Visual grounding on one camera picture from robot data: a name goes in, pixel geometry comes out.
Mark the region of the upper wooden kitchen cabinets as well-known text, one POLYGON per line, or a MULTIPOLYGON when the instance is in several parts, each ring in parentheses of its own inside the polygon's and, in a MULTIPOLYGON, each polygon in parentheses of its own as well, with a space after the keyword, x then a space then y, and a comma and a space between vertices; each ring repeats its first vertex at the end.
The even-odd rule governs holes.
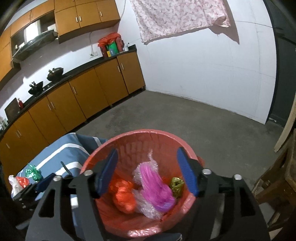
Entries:
MULTIPOLYGON (((30 11, 33 12, 33 20, 54 12, 59 43, 91 31, 113 27, 120 21, 115 1, 45 1, 25 14, 30 11)), ((1 32, 1 87, 20 69, 20 63, 12 61, 9 25, 1 32)))

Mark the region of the red plastic basket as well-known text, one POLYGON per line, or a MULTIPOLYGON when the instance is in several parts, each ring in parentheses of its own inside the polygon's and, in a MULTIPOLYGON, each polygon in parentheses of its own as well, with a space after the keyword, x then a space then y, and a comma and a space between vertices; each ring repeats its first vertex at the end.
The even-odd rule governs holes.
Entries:
POLYGON ((112 149, 118 162, 107 192, 96 199, 96 208, 106 230, 124 238, 148 237, 167 231, 189 211, 195 197, 186 185, 180 194, 172 190, 174 178, 184 178, 177 151, 203 165, 181 138, 160 130, 136 130, 111 138, 86 160, 82 170, 91 170, 112 149))

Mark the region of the large orange plastic bag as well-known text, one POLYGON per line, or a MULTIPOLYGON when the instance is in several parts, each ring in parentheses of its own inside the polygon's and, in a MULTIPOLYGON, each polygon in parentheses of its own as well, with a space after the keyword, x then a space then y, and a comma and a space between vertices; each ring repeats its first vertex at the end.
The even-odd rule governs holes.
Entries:
POLYGON ((111 180, 108 192, 112 196, 114 205, 125 214, 135 213, 137 202, 133 194, 133 183, 123 179, 111 180))

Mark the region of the magenta plastic bag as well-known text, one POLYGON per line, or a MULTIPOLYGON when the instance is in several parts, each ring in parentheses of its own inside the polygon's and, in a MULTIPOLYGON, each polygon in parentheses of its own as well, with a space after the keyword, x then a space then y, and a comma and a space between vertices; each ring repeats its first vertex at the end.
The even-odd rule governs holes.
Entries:
POLYGON ((170 187, 163 182, 159 173, 150 171, 149 168, 144 165, 141 166, 141 169, 143 180, 145 180, 145 174, 147 174, 156 181, 156 183, 152 185, 152 190, 147 192, 147 200, 153 204, 156 210, 162 213, 170 211, 176 202, 170 187))

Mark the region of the clear bubble wrap bag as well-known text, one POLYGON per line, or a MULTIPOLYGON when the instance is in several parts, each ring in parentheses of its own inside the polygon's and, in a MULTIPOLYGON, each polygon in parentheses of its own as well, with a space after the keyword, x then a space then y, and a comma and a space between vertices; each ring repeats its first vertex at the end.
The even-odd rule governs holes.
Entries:
POLYGON ((152 185, 156 183, 153 177, 145 174, 145 180, 142 179, 142 169, 141 166, 147 166, 150 171, 158 173, 159 167, 156 160, 153 158, 153 150, 149 150, 147 157, 148 161, 138 164, 138 166, 133 171, 133 182, 138 186, 138 188, 133 189, 133 194, 137 202, 135 209, 136 213, 141 213, 145 217, 152 220, 161 220, 163 213, 156 210, 153 204, 147 200, 147 192, 151 191, 152 185))

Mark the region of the dark door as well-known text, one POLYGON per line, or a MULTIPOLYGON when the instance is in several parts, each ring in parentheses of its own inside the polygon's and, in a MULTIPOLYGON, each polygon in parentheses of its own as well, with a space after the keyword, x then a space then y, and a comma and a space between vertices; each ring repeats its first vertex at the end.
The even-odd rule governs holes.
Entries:
POLYGON ((293 1, 265 1, 276 45, 276 83, 269 120, 285 126, 295 97, 295 12, 293 1))

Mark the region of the small red plastic bag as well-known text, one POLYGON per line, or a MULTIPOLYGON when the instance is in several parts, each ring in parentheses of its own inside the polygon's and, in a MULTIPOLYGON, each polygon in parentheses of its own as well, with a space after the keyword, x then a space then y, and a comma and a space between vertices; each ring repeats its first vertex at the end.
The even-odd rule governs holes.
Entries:
POLYGON ((26 188, 30 184, 30 181, 27 177, 18 177, 17 176, 16 179, 22 188, 26 188))

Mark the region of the olive green foil wrapper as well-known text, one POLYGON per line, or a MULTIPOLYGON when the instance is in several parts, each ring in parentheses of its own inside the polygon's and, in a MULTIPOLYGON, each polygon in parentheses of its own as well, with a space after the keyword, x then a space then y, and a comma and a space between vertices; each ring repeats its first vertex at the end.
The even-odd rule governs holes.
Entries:
POLYGON ((173 197, 180 198, 183 194, 185 182, 179 177, 173 177, 170 182, 170 189, 173 197))

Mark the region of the red bottle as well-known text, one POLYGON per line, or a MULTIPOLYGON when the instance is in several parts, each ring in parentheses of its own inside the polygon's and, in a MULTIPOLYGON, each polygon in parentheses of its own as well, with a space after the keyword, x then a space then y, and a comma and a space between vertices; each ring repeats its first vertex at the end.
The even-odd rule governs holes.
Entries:
POLYGON ((20 110, 22 110, 24 108, 23 102, 19 98, 18 98, 18 105, 20 107, 20 110))

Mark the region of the long clear bubble wrap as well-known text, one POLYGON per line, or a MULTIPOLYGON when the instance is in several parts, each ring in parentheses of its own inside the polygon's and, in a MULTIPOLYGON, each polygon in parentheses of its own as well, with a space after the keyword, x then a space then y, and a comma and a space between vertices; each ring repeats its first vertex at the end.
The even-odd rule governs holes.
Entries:
POLYGON ((11 196, 15 197, 19 192, 22 191, 23 187, 20 185, 19 181, 13 175, 9 176, 9 183, 11 185, 11 196))

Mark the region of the red bag with boxes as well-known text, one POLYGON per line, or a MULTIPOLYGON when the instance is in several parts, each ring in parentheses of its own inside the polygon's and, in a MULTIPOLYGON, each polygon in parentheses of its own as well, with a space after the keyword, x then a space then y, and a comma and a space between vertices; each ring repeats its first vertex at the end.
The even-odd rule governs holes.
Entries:
POLYGON ((124 44, 119 33, 110 33, 98 40, 98 47, 104 58, 117 55, 124 51, 124 44))

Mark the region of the wooden kitchen cabinets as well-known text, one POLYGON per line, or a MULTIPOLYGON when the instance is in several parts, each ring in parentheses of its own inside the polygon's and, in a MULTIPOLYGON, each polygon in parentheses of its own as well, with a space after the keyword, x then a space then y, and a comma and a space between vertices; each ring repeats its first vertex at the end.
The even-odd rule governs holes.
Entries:
POLYGON ((94 115, 145 88, 137 47, 84 64, 34 97, 1 133, 1 181, 94 115))
MULTIPOLYGON (((33 12, 33 20, 54 12, 59 43, 91 31, 113 27, 120 21, 115 1, 45 1, 25 14, 30 11, 33 12)), ((20 63, 12 61, 9 25, 1 32, 1 87, 20 69, 20 63)))

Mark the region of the wooden stool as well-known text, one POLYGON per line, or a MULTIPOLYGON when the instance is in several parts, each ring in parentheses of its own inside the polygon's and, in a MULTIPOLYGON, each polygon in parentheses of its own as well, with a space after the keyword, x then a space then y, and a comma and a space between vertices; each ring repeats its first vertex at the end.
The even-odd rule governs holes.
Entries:
POLYGON ((274 214, 269 231, 282 228, 295 210, 295 132, 274 164, 256 181, 252 193, 258 204, 268 203, 274 214))

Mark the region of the black open wok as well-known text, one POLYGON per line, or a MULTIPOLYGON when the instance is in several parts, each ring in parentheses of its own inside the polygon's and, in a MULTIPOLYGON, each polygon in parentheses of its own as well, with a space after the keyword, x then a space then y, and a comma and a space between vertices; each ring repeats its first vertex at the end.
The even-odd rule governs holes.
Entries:
POLYGON ((38 94, 40 94, 41 92, 43 92, 43 81, 39 82, 39 83, 35 83, 34 81, 29 84, 29 94, 37 96, 38 94))

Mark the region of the black range hood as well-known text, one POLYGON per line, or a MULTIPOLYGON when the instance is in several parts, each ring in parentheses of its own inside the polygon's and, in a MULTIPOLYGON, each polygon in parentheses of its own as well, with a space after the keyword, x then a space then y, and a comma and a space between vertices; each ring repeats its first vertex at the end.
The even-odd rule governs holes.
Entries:
POLYGON ((11 24, 11 55, 15 63, 21 63, 58 38, 53 11, 34 20, 32 17, 30 11, 11 24))

